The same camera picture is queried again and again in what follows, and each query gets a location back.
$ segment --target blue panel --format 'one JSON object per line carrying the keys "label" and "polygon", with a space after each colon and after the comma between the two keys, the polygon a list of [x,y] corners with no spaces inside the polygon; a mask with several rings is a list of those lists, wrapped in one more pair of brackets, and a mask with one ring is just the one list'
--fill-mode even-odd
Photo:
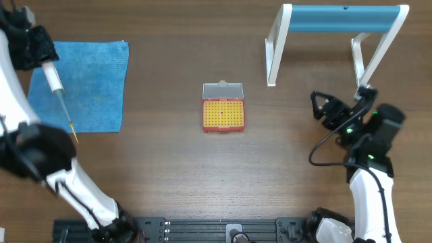
{"label": "blue panel", "polygon": [[288,32],[388,32],[399,6],[293,5]]}

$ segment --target brown surface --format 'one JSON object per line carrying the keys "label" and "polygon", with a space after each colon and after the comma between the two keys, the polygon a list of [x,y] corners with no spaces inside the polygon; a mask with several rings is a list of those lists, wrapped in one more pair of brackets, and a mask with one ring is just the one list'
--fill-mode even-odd
{"label": "brown surface", "polygon": [[[78,158],[102,191],[131,214],[272,219],[327,207],[352,217],[345,171],[316,168],[306,158],[328,133],[312,117],[311,91],[352,102],[354,34],[290,34],[277,87],[267,88],[264,38],[283,2],[18,1],[30,6],[56,41],[130,43],[121,132],[79,134]],[[429,242],[432,2],[405,3],[408,19],[371,82],[380,91],[376,104],[392,103],[408,117],[390,153],[400,236],[403,242]],[[377,41],[365,41],[364,58]],[[30,74],[20,77],[27,86]],[[202,85],[219,80],[244,85],[244,133],[202,131]],[[316,158],[342,156],[329,142]],[[48,242],[54,219],[80,218],[44,188],[4,172],[0,197],[0,226],[8,241]]]}

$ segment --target clear plastic lid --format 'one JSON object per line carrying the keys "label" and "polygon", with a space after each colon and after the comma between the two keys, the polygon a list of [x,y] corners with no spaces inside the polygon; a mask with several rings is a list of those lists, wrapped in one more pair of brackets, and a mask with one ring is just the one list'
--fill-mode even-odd
{"label": "clear plastic lid", "polygon": [[243,99],[242,83],[206,83],[202,86],[202,99]]}

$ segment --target yellow pipette tip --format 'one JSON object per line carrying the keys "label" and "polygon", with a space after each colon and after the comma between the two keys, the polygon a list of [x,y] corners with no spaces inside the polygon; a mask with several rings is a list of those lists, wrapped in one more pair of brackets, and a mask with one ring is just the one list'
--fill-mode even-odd
{"label": "yellow pipette tip", "polygon": [[69,122],[69,126],[70,126],[70,129],[72,129],[72,132],[74,133],[76,143],[79,144],[78,138],[76,137],[76,132],[75,132],[74,125],[72,124],[72,121]]}

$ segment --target wooden tabletop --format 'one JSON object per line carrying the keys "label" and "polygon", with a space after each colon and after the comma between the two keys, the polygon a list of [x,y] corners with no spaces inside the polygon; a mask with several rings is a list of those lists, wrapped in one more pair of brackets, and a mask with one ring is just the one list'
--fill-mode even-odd
{"label": "wooden tabletop", "polygon": [[[308,164],[328,130],[312,115],[313,90],[350,105],[355,34],[289,34],[277,86],[267,87],[265,47],[284,1],[20,0],[55,41],[130,44],[120,133],[78,134],[81,166],[133,216],[174,219],[307,217],[317,207],[354,216],[343,168]],[[320,4],[317,0],[293,4]],[[388,5],[389,1],[350,1]],[[430,241],[432,227],[432,2],[410,13],[372,75],[380,103],[406,114],[389,152],[403,242]],[[326,4],[346,4],[331,0]],[[370,59],[379,35],[362,43]],[[24,90],[31,72],[19,74]],[[246,130],[205,134],[205,82],[241,82]],[[338,162],[333,139],[316,154]],[[79,219],[65,201],[0,172],[0,227],[10,242],[49,242],[54,219]]]}

